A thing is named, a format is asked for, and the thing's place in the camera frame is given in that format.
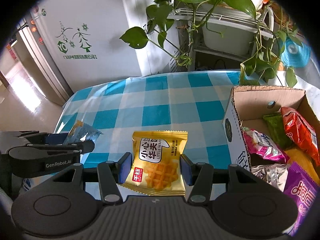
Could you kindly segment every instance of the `blue and white tablecloth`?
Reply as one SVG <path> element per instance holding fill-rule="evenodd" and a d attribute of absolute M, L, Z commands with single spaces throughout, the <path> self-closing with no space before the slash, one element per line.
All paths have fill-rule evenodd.
<path fill-rule="evenodd" d="M 81 120 L 103 134 L 85 168 L 132 152 L 136 130 L 188 131 L 184 154 L 224 169 L 230 157 L 222 119 L 238 71 L 166 73 L 127 78 L 76 92 L 65 104 L 56 133 Z"/>

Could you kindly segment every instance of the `waffle image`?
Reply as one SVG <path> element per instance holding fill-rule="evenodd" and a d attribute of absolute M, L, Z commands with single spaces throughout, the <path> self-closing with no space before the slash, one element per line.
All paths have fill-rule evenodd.
<path fill-rule="evenodd" d="M 178 179 L 177 168 L 178 163 L 172 160 L 162 160 L 159 163 L 148 162 L 143 168 L 143 172 L 148 173 L 148 176 L 145 177 L 147 187 L 159 191 L 166 187 L 171 187 L 171 182 Z"/>

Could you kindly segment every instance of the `christmas tree print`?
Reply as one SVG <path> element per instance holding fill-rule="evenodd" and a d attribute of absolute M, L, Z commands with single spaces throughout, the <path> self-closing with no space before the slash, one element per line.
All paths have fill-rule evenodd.
<path fill-rule="evenodd" d="M 62 22 L 60 22 L 60 27 L 61 27 L 61 34 L 56 37 L 56 38 L 60 38 L 62 36 L 63 40 L 68 43 L 69 42 L 69 39 L 67 38 L 67 36 L 64 34 L 64 32 L 67 30 L 67 29 L 73 29 L 73 28 L 65 28 L 62 24 Z"/>
<path fill-rule="evenodd" d="M 79 28 L 77 28 L 77 30 L 78 32 L 75 33 L 75 35 L 73 35 L 72 39 L 74 38 L 74 36 L 79 34 L 79 38 L 80 38 L 79 43 L 81 43 L 80 48 L 85 49 L 85 52 L 90 52 L 89 48 L 91 47 L 91 45 L 87 42 L 88 40 L 84 37 L 84 35 L 90 35 L 90 34 L 80 32 Z"/>
<path fill-rule="evenodd" d="M 85 23 L 81 27 L 83 28 L 84 31 L 87 31 L 89 29 L 87 24 L 85 24 Z"/>
<path fill-rule="evenodd" d="M 73 41 L 69 41 L 69 45 L 70 45 L 70 47 L 72 47 L 72 48 L 74 48 L 74 47 L 76 46 Z"/>

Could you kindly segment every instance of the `green hexagon logo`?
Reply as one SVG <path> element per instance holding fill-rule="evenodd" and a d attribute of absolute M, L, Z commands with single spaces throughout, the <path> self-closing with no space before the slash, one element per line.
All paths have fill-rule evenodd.
<path fill-rule="evenodd" d="M 62 42 L 62 41 L 59 41 L 59 42 L 58 42 L 58 48 L 59 48 L 59 50 L 60 50 L 61 52 L 63 52 L 63 53 L 67 53 L 67 51 L 68 51 L 66 45 L 65 45 L 64 42 Z"/>

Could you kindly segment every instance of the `tiled floor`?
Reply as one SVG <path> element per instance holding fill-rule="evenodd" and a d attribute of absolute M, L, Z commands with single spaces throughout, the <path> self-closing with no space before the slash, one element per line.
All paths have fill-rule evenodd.
<path fill-rule="evenodd" d="M 45 98 L 18 62 L 0 87 L 0 130 L 53 132 L 62 107 Z"/>

